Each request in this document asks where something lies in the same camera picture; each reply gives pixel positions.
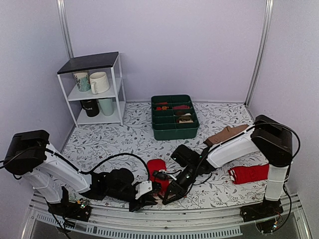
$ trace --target patterned mat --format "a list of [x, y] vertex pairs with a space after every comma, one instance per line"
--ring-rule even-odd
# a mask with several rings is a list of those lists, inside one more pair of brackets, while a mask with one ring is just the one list
[[[75, 128], [64, 151], [70, 161], [83, 171], [88, 171], [102, 159], [113, 154], [129, 152], [137, 154], [145, 162], [151, 159], [163, 159], [167, 170], [174, 171], [180, 166], [170, 159], [172, 152], [180, 145], [201, 153], [205, 148], [203, 141], [220, 132], [226, 126], [238, 126], [252, 123], [252, 119], [242, 104], [194, 104], [200, 128], [194, 139], [156, 141], [152, 130], [151, 105], [148, 103], [128, 103], [126, 106], [124, 126], [119, 124], [91, 124]], [[267, 161], [261, 153], [252, 153], [234, 160], [213, 172], [204, 184], [193, 186], [186, 198], [169, 205], [156, 205], [148, 209], [209, 209], [261, 201], [264, 196], [266, 181], [235, 185], [229, 178], [227, 170], [235, 166], [263, 165]], [[114, 158], [100, 166], [96, 172], [128, 168], [137, 181], [147, 179], [146, 171], [133, 157]], [[197, 183], [209, 175], [198, 176]], [[72, 199], [81, 198], [69, 188]], [[103, 201], [91, 200], [95, 205], [128, 208], [128, 203], [106, 197]]]

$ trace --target wire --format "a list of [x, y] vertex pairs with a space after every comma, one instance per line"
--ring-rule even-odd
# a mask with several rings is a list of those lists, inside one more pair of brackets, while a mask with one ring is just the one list
[[292, 202], [292, 200], [291, 200], [291, 196], [289, 195], [289, 193], [288, 193], [288, 191], [287, 191], [287, 189], [286, 189], [285, 184], [284, 184], [283, 188], [284, 188], [285, 194], [286, 194], [286, 195], [288, 196], [288, 198], [289, 198], [289, 202], [290, 202], [289, 212], [288, 212], [288, 215], [287, 215], [286, 219], [284, 220], [284, 222], [281, 223], [280, 226], [276, 227], [276, 228], [273, 230], [273, 232], [278, 231], [278, 230], [279, 230], [280, 228], [282, 228], [282, 227], [284, 226], [284, 224], [288, 221], [288, 218], [289, 218], [289, 216], [290, 216], [290, 214], [291, 214], [291, 209], [292, 209], [292, 206], [293, 206], [293, 202]]
[[210, 173], [209, 177], [208, 177], [208, 178], [206, 178], [206, 180], [205, 180], [205, 181], [200, 182], [200, 183], [198, 183], [198, 184], [194, 184], [193, 186], [198, 186], [198, 185], [201, 185], [201, 184], [206, 183], [206, 182], [207, 182], [207, 181], [211, 178], [211, 176], [213, 176], [213, 173]]
[[17, 176], [15, 176], [14, 174], [12, 174], [13, 175], [13, 177], [16, 179], [16, 180], [20, 180], [22, 177], [17, 177]]
[[181, 172], [181, 169], [177, 170], [176, 172], [173, 172], [173, 173], [167, 173], [167, 172], [163, 172], [164, 174], [168, 174], [168, 175], [173, 175], [173, 174], [176, 174], [176, 173], [180, 173]]
[[124, 155], [132, 156], [132, 157], [137, 158], [137, 159], [144, 165], [144, 167], [145, 167], [145, 169], [146, 169], [146, 171], [147, 171], [147, 173], [148, 173], [148, 180], [150, 180], [151, 174], [150, 174], [150, 171], [149, 171], [148, 166], [146, 165], [146, 163], [145, 163], [139, 156], [137, 156], [137, 155], [135, 155], [135, 154], [132, 154], [132, 153], [118, 153], [118, 154], [112, 155], [112, 156], [110, 156], [110, 157], [108, 157], [108, 158], [102, 160], [101, 162], [99, 162], [99, 163], [98, 163], [93, 169], [91, 169], [90, 171], [88, 171], [88, 172], [83, 172], [83, 171], [81, 171], [81, 173], [83, 173], [83, 174], [90, 174], [90, 173], [94, 172], [98, 167], [100, 167], [100, 166], [101, 166], [103, 163], [105, 163], [106, 161], [108, 161], [108, 160], [110, 160], [110, 159], [112, 159], [112, 158], [115, 158], [115, 157], [118, 157], [118, 156], [124, 156]]
[[58, 225], [59, 225], [59, 227], [61, 228], [61, 230], [62, 230], [62, 232], [64, 233], [64, 235], [65, 235], [68, 239], [72, 239], [72, 238], [68, 235], [68, 233], [66, 232], [65, 226], [62, 227], [60, 221], [56, 218], [56, 216], [55, 216], [53, 213], [51, 213], [51, 214], [52, 214], [52, 216], [54, 217], [55, 221], [58, 223]]
[[18, 158], [20, 155], [30, 151], [30, 150], [34, 150], [34, 149], [42, 149], [39, 146], [34, 146], [34, 147], [30, 147], [25, 149], [24, 151], [18, 153], [16, 156], [14, 156], [13, 158], [9, 159], [9, 161], [7, 161], [6, 163], [4, 163], [5, 160], [2, 160], [1, 162], [3, 163], [3, 166], [0, 167], [0, 169], [3, 169], [6, 165], [10, 164], [12, 161], [14, 161], [16, 158]]
[[195, 173], [194, 173], [194, 181], [193, 183], [190, 185], [190, 188], [189, 190], [184, 194], [184, 197], [191, 191], [192, 187], [194, 186], [194, 183], [195, 183], [195, 180], [196, 180], [196, 177], [197, 177], [197, 172], [198, 172], [198, 169], [200, 167], [200, 165], [202, 164], [202, 162], [206, 159], [206, 157], [212, 152], [214, 151], [215, 149], [219, 148], [220, 146], [226, 144], [227, 142], [235, 139], [235, 138], [238, 138], [240, 136], [242, 136], [243, 134], [245, 134], [246, 132], [252, 130], [253, 128], [256, 128], [258, 126], [261, 126], [261, 125], [266, 125], [266, 124], [270, 124], [270, 125], [277, 125], [277, 126], [280, 126], [280, 127], [283, 127], [285, 128], [286, 130], [290, 131], [291, 133], [293, 133], [295, 135], [295, 137], [297, 138], [297, 141], [298, 141], [298, 147], [297, 147], [297, 150], [296, 152], [294, 153], [294, 155], [292, 156], [292, 159], [298, 154], [299, 150], [300, 150], [300, 147], [301, 147], [301, 142], [300, 142], [300, 138], [298, 136], [298, 134], [291, 128], [289, 128], [288, 126], [285, 126], [284, 124], [281, 124], [281, 123], [276, 123], [276, 122], [262, 122], [262, 123], [258, 123], [258, 124], [254, 124], [252, 125], [251, 127], [249, 127], [248, 129], [244, 130], [243, 132], [239, 133], [238, 135], [234, 136], [234, 137], [231, 137], [229, 138], [228, 140], [218, 144], [216, 147], [212, 148], [211, 150], [209, 150], [206, 154], [204, 154], [203, 156], [201, 156], [201, 160], [195, 170]]
[[137, 158], [145, 167], [146, 171], [147, 171], [147, 174], [148, 174], [148, 180], [150, 180], [150, 177], [151, 177], [151, 174], [150, 174], [150, 171], [149, 171], [149, 168], [148, 166], [146, 165], [146, 163], [137, 155], [135, 154], [132, 154], [132, 153], [118, 153], [118, 154], [115, 154], [115, 155], [112, 155], [104, 160], [102, 160], [101, 162], [99, 162], [94, 168], [92, 168], [90, 171], [87, 171], [87, 172], [84, 172], [80, 169], [78, 169], [74, 164], [72, 164], [69, 160], [67, 160], [65, 157], [63, 157], [61, 154], [58, 154], [56, 152], [53, 152], [52, 150], [50, 149], [45, 149], [45, 151], [51, 153], [51, 154], [54, 154], [55, 156], [59, 157], [60, 159], [62, 159], [64, 162], [66, 162], [67, 164], [69, 164], [72, 168], [74, 168], [75, 170], [77, 171], [80, 171], [82, 174], [84, 175], [87, 175], [87, 174], [90, 174], [92, 172], [94, 172], [98, 167], [100, 167], [103, 163], [105, 163], [106, 161], [112, 159], [112, 158], [115, 158], [115, 157], [118, 157], [118, 156], [124, 156], [124, 155], [127, 155], [127, 156], [132, 156], [132, 157], [135, 157]]
[[74, 164], [72, 164], [69, 160], [67, 160], [65, 157], [63, 157], [61, 154], [53, 152], [51, 149], [46, 148], [45, 151], [57, 156], [58, 158], [62, 159], [64, 162], [66, 162], [68, 165], [70, 165], [73, 169], [75, 169], [76, 171], [80, 171], [80, 169], [78, 169]]
[[294, 136], [296, 137], [296, 139], [297, 139], [297, 141], [298, 141], [297, 150], [296, 150], [296, 152], [294, 153], [294, 155], [293, 155], [293, 157], [292, 157], [292, 159], [294, 159], [294, 157], [295, 157], [295, 156], [299, 153], [299, 151], [300, 151], [301, 141], [300, 141], [300, 138], [299, 138], [298, 134], [297, 134], [293, 129], [291, 129], [290, 127], [285, 126], [284, 124], [281, 124], [281, 123], [263, 122], [263, 123], [258, 123], [258, 124], [253, 125], [251, 128], [248, 129], [248, 131], [251, 130], [251, 129], [253, 129], [253, 128], [256, 128], [256, 127], [258, 127], [258, 126], [266, 125], [266, 124], [280, 126], [280, 127], [285, 128], [286, 130], [288, 130], [288, 131], [290, 131], [291, 133], [294, 134]]

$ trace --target green organizer tray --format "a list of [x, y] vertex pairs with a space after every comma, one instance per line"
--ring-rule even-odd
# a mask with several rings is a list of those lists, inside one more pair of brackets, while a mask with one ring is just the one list
[[[172, 140], [195, 138], [199, 128], [198, 118], [193, 103], [188, 95], [153, 96], [152, 102], [152, 127], [156, 140]], [[190, 106], [186, 110], [173, 110], [174, 106]], [[168, 106], [169, 110], [157, 111], [157, 107]], [[180, 116], [176, 112], [190, 113], [194, 123], [177, 123]]]

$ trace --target white shelf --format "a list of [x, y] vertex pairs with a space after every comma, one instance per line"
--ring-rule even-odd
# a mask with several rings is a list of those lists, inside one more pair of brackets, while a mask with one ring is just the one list
[[[105, 116], [102, 111], [95, 117], [88, 117], [84, 109], [81, 110], [81, 113], [78, 117], [78, 124], [98, 124], [98, 123], [119, 123], [121, 122], [119, 117], [118, 108], [116, 102], [113, 102], [114, 113], [111, 116]], [[124, 116], [125, 111], [125, 102], [120, 101], [121, 115]]]
[[88, 100], [88, 99], [100, 99], [100, 98], [115, 97], [119, 94], [119, 91], [121, 88], [121, 83], [122, 83], [122, 78], [120, 78], [120, 77], [115, 78], [115, 82], [116, 82], [116, 88], [117, 88], [116, 94], [114, 92], [112, 78], [109, 79], [109, 83], [110, 83], [109, 90], [107, 90], [106, 92], [103, 92], [103, 93], [96, 94], [96, 95], [94, 95], [91, 90], [81, 92], [81, 91], [79, 91], [79, 88], [77, 87], [77, 85], [75, 85], [73, 87], [71, 93], [68, 96], [68, 101], [81, 101], [81, 100]]

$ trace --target patterned mug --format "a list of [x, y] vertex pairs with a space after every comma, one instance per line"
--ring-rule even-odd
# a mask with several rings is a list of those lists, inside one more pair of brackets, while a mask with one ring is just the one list
[[73, 73], [76, 85], [79, 88], [79, 91], [85, 92], [91, 89], [90, 78], [88, 71], [81, 71]]

